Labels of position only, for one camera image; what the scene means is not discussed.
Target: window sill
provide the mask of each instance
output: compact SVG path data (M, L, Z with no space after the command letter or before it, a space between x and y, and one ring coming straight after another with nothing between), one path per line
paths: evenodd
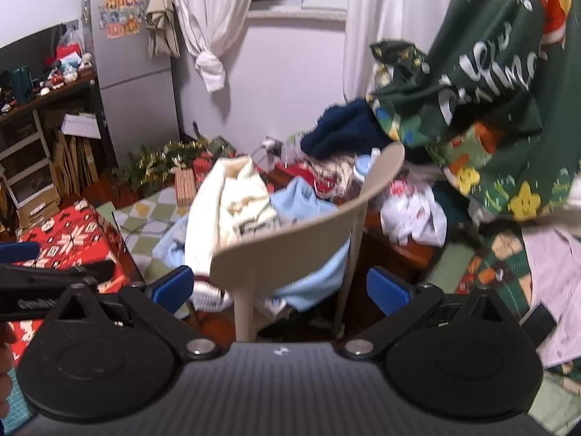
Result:
M347 20L347 11L341 9L309 8L298 5L273 5L269 8L253 7L248 11L249 20L316 20L342 21Z

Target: curtain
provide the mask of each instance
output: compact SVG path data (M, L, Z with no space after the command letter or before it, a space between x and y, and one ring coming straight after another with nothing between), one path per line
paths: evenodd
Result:
M224 88L221 57L236 41L252 0L175 0L188 52L208 92Z
M343 70L347 101L371 89L374 61L369 45L381 39L407 39L428 52L450 0L349 0Z
M147 29L149 29L149 57L159 54L179 57L174 7L171 0L149 0L145 15Z

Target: window frame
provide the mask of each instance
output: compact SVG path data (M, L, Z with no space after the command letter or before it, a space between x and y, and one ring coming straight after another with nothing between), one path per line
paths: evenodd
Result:
M330 19L343 19L347 13L347 0L261 0L253 1L249 17L272 14L294 14L307 16L328 13Z

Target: chair backrest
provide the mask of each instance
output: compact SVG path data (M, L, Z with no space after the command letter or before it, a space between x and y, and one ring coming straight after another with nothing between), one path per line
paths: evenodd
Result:
M245 238L217 250L210 280L226 290L252 293L275 290L320 269L350 237L355 221L370 199L384 190L402 166L404 149L391 144L367 175L358 198L329 215L283 227L270 234Z

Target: hand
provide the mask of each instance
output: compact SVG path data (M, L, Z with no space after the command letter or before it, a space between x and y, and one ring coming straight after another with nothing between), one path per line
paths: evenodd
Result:
M12 351L8 344L16 342L14 332L8 323L0 323L0 418L8 416L8 395L12 390L12 380L8 371L12 368Z

